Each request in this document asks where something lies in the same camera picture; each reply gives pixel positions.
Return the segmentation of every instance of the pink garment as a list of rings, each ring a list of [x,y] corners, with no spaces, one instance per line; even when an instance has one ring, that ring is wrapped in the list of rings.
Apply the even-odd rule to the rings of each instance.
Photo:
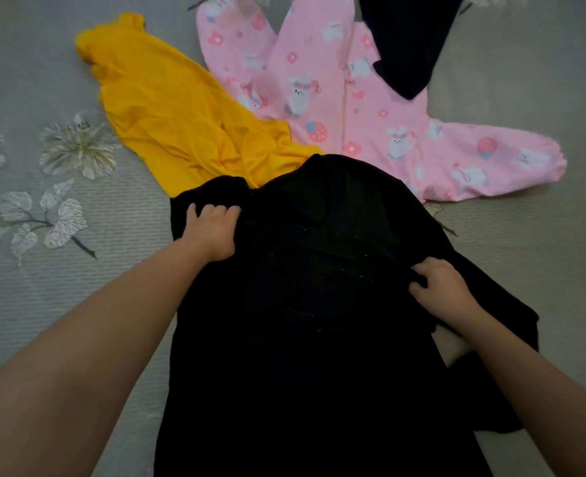
[[[405,100],[375,73],[373,37],[353,0],[293,0],[276,35],[253,0],[198,11],[209,70],[260,118],[289,123],[293,139],[364,160],[420,200],[460,201],[555,182],[566,160],[552,139],[427,115],[427,92]]]

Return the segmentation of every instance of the wrinkled yellow cloth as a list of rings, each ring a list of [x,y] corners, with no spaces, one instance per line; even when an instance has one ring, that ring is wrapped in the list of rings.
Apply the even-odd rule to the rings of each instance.
[[[77,50],[101,83],[114,130],[170,197],[222,175],[259,187],[322,153],[292,142],[286,122],[258,120],[144,25],[141,15],[124,13],[80,33]]]

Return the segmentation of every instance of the dark cloth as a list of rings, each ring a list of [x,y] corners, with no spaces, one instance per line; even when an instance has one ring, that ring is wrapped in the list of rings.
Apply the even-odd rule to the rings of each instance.
[[[434,65],[463,0],[359,0],[381,60],[375,71],[412,100],[432,78]]]
[[[421,278],[409,268],[447,259],[534,348],[537,316],[459,255],[402,182],[333,155],[260,189],[221,176],[171,200],[175,239],[192,202],[242,213],[235,255],[209,264],[178,309],[155,475],[490,475],[472,425],[520,423],[480,360],[446,369],[435,320],[407,291]]]

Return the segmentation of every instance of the yellow shirt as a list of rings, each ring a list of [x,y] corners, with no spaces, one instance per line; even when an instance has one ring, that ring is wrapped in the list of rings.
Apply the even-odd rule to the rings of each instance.
[[[92,63],[114,130],[170,197],[222,175],[259,187],[322,153],[292,142],[286,122],[258,120],[144,23],[124,13],[79,34],[77,50]]]

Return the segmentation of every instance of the person's left arm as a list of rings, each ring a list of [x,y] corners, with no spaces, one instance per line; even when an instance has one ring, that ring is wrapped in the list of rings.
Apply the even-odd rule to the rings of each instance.
[[[187,211],[183,237],[89,296],[0,369],[0,476],[89,476],[200,270],[234,253],[240,208]]]

